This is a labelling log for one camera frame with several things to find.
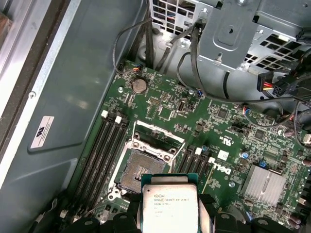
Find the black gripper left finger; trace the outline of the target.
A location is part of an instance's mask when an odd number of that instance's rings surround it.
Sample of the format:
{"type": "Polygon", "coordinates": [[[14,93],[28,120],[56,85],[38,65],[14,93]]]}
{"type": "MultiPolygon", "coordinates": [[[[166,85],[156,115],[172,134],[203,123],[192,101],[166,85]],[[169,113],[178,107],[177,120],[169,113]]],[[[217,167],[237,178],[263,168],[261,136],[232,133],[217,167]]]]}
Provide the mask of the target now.
{"type": "Polygon", "coordinates": [[[83,217],[72,224],[73,233],[141,233],[138,228],[138,211],[142,201],[141,194],[132,194],[126,212],[116,214],[112,220],[100,224],[93,217],[83,217]]]}

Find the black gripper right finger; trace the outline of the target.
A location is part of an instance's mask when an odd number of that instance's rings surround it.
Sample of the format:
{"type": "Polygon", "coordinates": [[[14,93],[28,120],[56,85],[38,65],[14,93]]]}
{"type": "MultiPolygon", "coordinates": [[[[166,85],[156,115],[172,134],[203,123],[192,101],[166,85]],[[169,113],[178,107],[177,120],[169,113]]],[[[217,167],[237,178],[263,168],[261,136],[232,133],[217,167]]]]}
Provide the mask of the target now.
{"type": "Polygon", "coordinates": [[[255,218],[241,222],[232,214],[218,213],[214,198],[209,194],[198,195],[199,232],[201,233],[292,233],[293,231],[269,218],[255,218]]]}

